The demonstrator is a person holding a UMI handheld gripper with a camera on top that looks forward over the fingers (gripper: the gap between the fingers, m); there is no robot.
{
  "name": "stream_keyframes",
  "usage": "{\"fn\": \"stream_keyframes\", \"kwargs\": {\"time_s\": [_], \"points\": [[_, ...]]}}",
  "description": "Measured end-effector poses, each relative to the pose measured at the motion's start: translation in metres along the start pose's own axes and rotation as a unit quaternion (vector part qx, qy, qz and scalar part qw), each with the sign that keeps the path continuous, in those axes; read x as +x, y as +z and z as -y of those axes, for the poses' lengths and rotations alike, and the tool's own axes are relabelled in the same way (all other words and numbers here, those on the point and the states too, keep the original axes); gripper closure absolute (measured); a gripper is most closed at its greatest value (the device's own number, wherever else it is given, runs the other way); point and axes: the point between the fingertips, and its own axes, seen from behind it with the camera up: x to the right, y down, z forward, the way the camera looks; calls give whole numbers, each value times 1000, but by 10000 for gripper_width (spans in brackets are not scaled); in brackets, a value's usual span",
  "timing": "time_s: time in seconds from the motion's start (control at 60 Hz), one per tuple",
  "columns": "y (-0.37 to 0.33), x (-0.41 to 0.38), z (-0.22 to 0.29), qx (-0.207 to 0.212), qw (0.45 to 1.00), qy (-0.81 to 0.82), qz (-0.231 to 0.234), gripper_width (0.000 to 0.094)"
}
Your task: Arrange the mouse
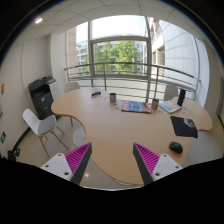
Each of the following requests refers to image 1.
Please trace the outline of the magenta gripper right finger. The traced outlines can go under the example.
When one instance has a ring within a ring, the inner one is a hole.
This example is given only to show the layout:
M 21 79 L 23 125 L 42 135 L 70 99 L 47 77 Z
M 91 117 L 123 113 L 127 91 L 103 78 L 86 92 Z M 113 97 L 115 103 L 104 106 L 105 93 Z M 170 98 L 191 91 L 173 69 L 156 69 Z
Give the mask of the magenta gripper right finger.
M 138 143 L 133 144 L 133 154 L 145 185 L 182 169 L 168 154 L 159 155 Z

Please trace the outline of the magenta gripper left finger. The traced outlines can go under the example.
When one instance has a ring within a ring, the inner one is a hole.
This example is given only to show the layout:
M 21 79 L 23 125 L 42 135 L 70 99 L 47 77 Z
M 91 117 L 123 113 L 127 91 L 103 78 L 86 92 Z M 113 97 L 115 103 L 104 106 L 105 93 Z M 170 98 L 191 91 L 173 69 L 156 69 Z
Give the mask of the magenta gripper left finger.
M 57 153 L 42 169 L 79 185 L 91 154 L 92 145 L 87 143 L 67 154 Z

